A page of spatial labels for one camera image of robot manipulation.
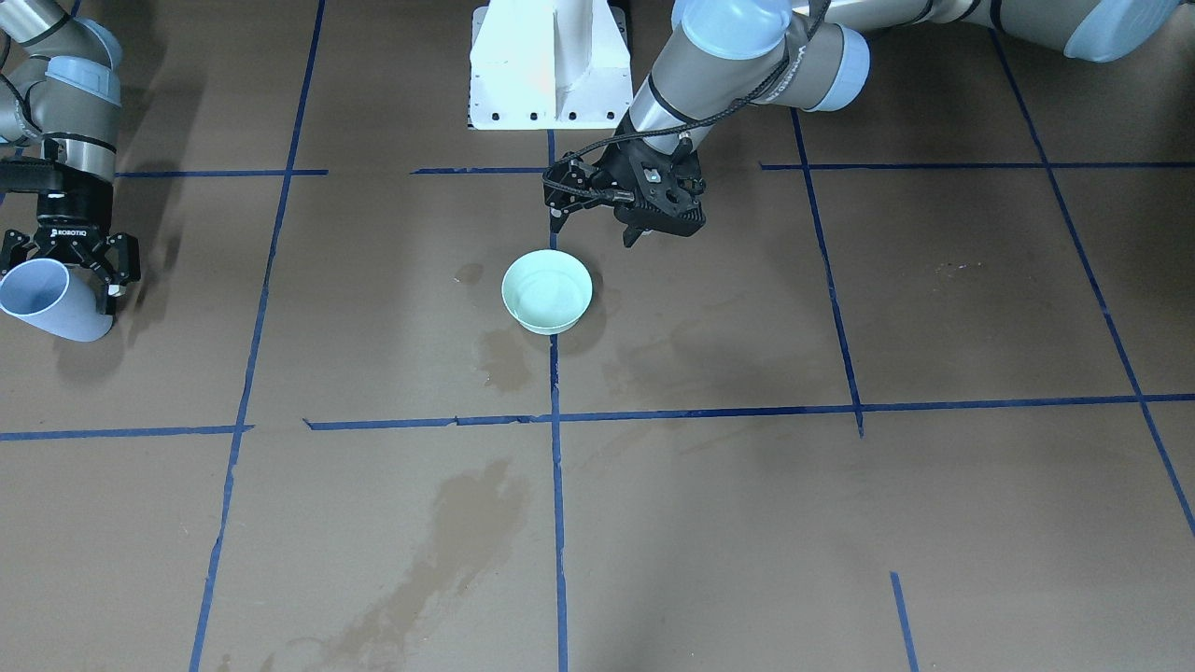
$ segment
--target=floor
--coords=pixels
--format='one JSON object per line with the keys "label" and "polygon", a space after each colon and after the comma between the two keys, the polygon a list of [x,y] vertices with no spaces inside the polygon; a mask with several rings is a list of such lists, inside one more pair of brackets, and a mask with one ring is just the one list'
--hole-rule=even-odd
{"label": "floor", "polygon": [[[479,4],[79,4],[146,277],[0,320],[0,667],[1190,670],[1195,7],[1107,66],[876,36],[627,251],[539,202],[601,134],[465,128]],[[556,338],[498,297],[550,244]]]}

